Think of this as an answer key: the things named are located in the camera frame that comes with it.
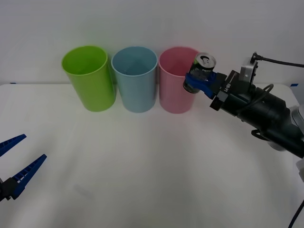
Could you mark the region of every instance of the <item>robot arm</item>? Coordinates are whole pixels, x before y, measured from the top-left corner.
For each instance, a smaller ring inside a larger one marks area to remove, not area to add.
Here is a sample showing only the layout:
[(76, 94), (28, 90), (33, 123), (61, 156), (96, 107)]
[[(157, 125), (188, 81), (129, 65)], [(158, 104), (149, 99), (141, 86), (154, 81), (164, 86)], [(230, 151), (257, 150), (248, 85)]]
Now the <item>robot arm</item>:
[(227, 77), (211, 72), (207, 77), (193, 76), (188, 73), (184, 88), (190, 93), (202, 90), (212, 103), (211, 108), (223, 109), (241, 121), (255, 127), (253, 136), (268, 141), (276, 150), (287, 150), (304, 157), (304, 105), (287, 108), (284, 100), (269, 92), (273, 84), (264, 89), (253, 84), (258, 60), (272, 61), (284, 65), (304, 67), (266, 59), (254, 53), (245, 60), (240, 73), (231, 71)]

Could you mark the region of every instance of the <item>white background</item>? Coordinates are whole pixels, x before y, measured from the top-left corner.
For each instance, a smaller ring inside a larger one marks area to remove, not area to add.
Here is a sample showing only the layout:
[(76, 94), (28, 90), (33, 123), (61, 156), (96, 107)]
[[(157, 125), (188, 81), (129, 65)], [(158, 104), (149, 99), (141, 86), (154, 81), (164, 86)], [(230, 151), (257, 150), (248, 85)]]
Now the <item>white background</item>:
[[(239, 71), (254, 51), (304, 63), (303, 0), (1, 0), (0, 84), (67, 83), (60, 61), (86, 44), (159, 55), (191, 46)], [(300, 83), (304, 70), (261, 63), (255, 83)]]

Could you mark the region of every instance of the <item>white table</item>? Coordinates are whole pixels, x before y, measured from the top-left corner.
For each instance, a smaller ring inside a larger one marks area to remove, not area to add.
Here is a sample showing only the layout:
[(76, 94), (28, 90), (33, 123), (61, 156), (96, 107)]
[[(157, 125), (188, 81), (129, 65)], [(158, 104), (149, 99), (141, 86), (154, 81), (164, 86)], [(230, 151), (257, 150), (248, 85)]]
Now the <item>white table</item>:
[[(297, 104), (285, 85), (272, 93)], [(27, 135), (0, 158), (1, 178), (47, 155), (0, 203), (1, 228), (286, 228), (302, 199), (296, 158), (210, 103), (199, 93), (185, 114), (158, 100), (134, 114), (117, 95), (92, 113), (71, 85), (0, 86), (0, 142)]]

